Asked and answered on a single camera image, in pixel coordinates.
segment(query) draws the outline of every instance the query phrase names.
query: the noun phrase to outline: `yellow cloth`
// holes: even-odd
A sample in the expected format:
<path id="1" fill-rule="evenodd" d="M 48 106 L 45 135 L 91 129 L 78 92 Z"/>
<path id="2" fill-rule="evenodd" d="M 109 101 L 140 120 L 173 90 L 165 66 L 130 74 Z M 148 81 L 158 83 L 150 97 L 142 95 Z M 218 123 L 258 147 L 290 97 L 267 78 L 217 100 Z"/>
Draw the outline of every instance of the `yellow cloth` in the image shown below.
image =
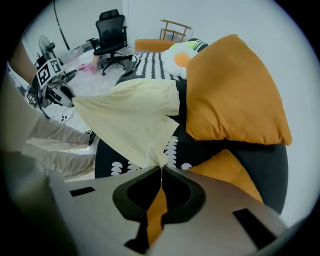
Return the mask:
<path id="1" fill-rule="evenodd" d="M 175 81 L 132 79 L 106 95 L 72 101 L 86 124 L 132 163 L 141 168 L 167 163 L 163 152 L 179 125 L 168 117 L 179 114 Z"/>

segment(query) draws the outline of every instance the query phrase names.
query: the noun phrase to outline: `bed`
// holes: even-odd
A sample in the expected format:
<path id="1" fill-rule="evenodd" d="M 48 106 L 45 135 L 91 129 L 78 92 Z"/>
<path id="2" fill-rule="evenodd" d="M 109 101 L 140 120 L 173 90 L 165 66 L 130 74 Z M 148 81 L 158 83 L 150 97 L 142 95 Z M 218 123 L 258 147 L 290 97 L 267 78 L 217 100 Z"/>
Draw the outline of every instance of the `bed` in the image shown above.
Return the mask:
<path id="1" fill-rule="evenodd" d="M 208 46 L 196 38 L 190 41 L 197 41 L 195 47 L 197 52 Z M 172 76 L 163 69 L 162 52 L 137 51 L 127 64 L 126 72 L 116 84 L 137 78 L 166 79 L 176 82 L 180 109 L 179 115 L 171 118 L 178 122 L 179 126 L 164 151 L 168 157 L 168 164 L 188 170 L 210 159 L 222 149 L 228 149 L 248 172 L 263 202 L 279 214 L 282 212 L 288 186 L 288 159 L 284 144 L 262 145 L 226 139 L 195 141 L 186 133 L 187 81 Z M 133 172 L 137 169 L 139 169 L 137 165 L 100 139 L 96 152 L 96 179 Z"/>

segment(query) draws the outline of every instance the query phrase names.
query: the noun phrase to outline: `plush toy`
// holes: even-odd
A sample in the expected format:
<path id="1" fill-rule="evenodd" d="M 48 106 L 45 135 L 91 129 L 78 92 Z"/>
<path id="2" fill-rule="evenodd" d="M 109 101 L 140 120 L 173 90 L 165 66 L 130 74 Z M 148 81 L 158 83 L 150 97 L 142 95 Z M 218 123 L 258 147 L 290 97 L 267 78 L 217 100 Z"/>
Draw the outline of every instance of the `plush toy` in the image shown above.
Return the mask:
<path id="1" fill-rule="evenodd" d="M 187 79 L 187 64 L 198 53 L 197 41 L 179 42 L 165 50 L 161 56 L 163 68 L 175 77 Z"/>

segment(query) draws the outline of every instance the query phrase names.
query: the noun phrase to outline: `black office chair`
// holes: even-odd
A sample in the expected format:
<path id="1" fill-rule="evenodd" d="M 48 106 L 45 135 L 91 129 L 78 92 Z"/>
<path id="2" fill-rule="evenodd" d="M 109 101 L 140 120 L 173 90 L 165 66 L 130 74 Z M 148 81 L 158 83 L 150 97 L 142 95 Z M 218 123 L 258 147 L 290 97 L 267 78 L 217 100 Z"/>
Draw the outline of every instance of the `black office chair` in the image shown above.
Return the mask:
<path id="1" fill-rule="evenodd" d="M 104 76 L 105 70 L 114 63 L 118 63 L 123 66 L 123 69 L 126 69 L 126 65 L 122 63 L 122 60 L 130 60 L 132 55 L 124 56 L 121 53 L 116 51 L 126 47 L 127 43 L 127 31 L 126 26 L 123 26 L 125 21 L 124 15 L 119 15 L 117 9 L 105 11 L 100 14 L 99 20 L 95 23 L 96 28 L 99 32 L 99 44 L 100 47 L 97 48 L 95 43 L 95 39 L 91 38 L 87 41 L 90 41 L 95 56 L 102 56 L 106 54 L 110 54 L 110 58 L 107 59 L 106 66 L 103 68 L 102 75 Z"/>

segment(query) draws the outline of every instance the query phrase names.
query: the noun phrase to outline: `person's leg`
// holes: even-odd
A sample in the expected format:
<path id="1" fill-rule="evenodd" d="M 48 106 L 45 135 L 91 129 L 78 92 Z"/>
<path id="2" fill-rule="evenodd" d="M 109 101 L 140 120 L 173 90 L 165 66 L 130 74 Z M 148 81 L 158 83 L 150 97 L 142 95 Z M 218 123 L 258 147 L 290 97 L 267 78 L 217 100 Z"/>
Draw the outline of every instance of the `person's leg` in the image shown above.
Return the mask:
<path id="1" fill-rule="evenodd" d="M 24 146 L 22 154 L 37 159 L 46 169 L 58 171 L 65 180 L 76 178 L 95 170 L 95 154 L 47 151 L 31 144 Z"/>
<path id="2" fill-rule="evenodd" d="M 27 143 L 45 150 L 85 149 L 95 134 L 80 132 L 64 123 L 41 116 L 32 129 Z"/>

